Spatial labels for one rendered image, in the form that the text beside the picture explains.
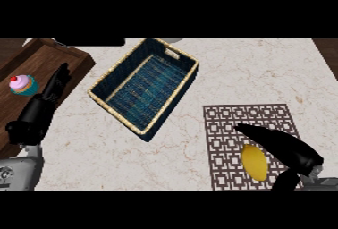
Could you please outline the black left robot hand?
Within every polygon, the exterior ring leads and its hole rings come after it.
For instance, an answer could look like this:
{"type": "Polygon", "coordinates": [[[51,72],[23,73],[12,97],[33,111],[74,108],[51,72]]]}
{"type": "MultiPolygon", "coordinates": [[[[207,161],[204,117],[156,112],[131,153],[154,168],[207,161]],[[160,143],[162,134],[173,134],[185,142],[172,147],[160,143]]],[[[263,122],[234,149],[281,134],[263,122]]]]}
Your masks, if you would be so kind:
{"type": "Polygon", "coordinates": [[[14,145],[36,146],[45,139],[58,100],[72,79],[69,67],[67,63],[60,65],[45,86],[45,91],[33,96],[18,120],[7,124],[10,143],[14,145]]]}

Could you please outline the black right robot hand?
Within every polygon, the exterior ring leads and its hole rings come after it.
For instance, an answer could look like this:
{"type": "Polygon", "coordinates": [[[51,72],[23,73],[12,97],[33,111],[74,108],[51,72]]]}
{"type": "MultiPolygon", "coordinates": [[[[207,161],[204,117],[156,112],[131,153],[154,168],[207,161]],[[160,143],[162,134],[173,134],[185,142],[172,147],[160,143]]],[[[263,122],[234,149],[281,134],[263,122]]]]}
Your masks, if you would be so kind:
{"type": "Polygon", "coordinates": [[[280,174],[274,183],[275,191],[293,191],[300,183],[300,175],[311,181],[319,178],[324,168],[324,157],[318,151],[290,133],[262,126],[238,123],[241,132],[275,156],[288,169],[280,174]]]}

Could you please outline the yellow lemon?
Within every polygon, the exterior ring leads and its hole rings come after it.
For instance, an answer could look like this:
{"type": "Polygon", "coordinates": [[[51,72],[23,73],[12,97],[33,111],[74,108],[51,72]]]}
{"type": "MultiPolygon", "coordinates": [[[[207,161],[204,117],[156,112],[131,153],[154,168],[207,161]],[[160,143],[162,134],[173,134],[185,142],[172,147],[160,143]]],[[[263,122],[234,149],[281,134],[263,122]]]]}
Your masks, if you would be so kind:
{"type": "Polygon", "coordinates": [[[269,163],[259,147],[246,144],[241,153],[243,165],[247,173],[257,181],[268,179],[269,163]]]}

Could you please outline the brown patterned placemat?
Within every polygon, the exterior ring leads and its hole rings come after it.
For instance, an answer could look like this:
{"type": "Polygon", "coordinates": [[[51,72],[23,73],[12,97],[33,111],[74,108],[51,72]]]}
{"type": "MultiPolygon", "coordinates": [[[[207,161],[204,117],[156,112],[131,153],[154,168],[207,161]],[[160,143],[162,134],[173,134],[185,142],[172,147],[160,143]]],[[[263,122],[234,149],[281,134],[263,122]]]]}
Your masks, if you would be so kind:
{"type": "Polygon", "coordinates": [[[234,127],[238,123],[263,126],[300,137],[294,118],[286,104],[204,106],[207,153],[212,188],[215,191],[268,191],[287,166],[263,147],[234,127]],[[269,171],[268,179],[256,181],[241,161],[244,145],[257,146],[265,153],[269,171]]]}

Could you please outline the dark blue wicker basket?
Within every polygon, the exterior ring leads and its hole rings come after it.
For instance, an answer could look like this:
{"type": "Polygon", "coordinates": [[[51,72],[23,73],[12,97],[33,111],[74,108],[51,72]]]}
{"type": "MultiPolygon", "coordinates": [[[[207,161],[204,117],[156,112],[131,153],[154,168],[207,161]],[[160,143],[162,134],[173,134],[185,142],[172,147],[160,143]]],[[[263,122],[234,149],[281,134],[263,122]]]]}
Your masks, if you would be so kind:
{"type": "Polygon", "coordinates": [[[190,89],[200,62],[160,38],[145,38],[101,76],[88,94],[150,141],[190,89]]]}

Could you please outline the pink frosted cupcake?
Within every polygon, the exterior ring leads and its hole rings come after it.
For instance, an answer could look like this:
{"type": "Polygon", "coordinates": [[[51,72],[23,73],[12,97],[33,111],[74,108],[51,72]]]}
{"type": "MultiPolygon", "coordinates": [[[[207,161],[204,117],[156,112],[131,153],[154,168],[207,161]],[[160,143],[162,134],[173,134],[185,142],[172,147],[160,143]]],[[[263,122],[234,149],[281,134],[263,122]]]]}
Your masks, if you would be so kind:
{"type": "Polygon", "coordinates": [[[33,96],[39,90],[39,84],[32,75],[15,75],[10,82],[11,92],[21,96],[33,96]]]}

